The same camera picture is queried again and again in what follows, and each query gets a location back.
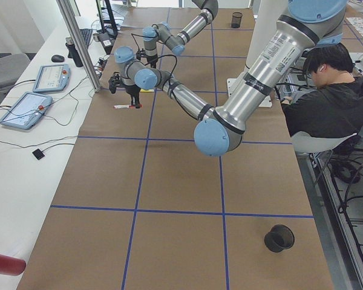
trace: red cylinder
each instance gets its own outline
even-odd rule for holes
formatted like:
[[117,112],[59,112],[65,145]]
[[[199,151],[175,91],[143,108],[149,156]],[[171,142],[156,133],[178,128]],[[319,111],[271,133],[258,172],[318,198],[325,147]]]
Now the red cylinder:
[[25,260],[0,254],[0,274],[17,276],[24,272]]

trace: black mouse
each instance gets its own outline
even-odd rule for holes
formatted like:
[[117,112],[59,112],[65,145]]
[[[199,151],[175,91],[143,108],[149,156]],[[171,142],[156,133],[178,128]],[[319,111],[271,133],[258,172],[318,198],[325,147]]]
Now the black mouse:
[[64,56],[60,56],[59,54],[54,54],[51,57],[51,61],[52,62],[64,62],[65,61],[65,57]]

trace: person with black hair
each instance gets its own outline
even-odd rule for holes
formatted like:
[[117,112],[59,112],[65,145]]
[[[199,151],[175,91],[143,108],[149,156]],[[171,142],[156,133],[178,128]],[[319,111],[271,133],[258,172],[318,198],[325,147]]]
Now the person with black hair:
[[304,131],[312,137],[341,138],[361,130],[363,77],[353,77],[352,71],[353,62],[341,43],[308,52],[304,72],[317,89],[295,102],[281,102],[291,136]]

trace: blue joint cap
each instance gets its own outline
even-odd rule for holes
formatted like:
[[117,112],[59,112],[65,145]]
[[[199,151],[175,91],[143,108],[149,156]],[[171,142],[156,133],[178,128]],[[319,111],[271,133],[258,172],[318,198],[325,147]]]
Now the blue joint cap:
[[185,46],[182,44],[179,44],[172,49],[172,53],[175,54],[176,56],[179,56],[184,52],[184,50],[185,50]]
[[153,89],[157,84],[157,77],[149,68],[143,68],[134,76],[134,83],[142,89]]
[[168,22],[163,21],[163,22],[160,22],[160,24],[163,24],[168,30],[170,30]]
[[155,38],[156,37],[156,31],[155,31],[155,28],[153,28],[153,27],[150,27],[150,26],[148,26],[148,27],[145,27],[144,29],[143,29],[143,36],[144,36],[144,41],[151,41],[151,40],[153,40],[153,38]]
[[214,119],[205,119],[196,126],[194,140],[198,149],[208,156],[221,156],[229,150],[229,134]]
[[125,63],[134,58],[134,52],[130,47],[118,47],[114,52],[117,63]]
[[290,0],[288,9],[292,17],[300,22],[318,23],[338,14],[347,5],[347,0]]
[[325,37],[323,39],[321,39],[317,44],[316,47],[327,47],[329,45],[334,45],[334,44],[338,44],[340,43],[340,41],[343,38],[343,34],[339,34],[339,35],[334,35],[334,36],[330,36],[330,37]]

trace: tablet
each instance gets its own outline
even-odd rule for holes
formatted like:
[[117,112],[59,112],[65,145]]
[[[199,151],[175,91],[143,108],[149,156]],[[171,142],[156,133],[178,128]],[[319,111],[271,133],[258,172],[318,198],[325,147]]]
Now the tablet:
[[42,65],[33,92],[60,92],[67,86],[70,67],[67,64]]
[[49,95],[25,92],[1,117],[0,124],[28,130],[40,120],[52,101],[53,98]]

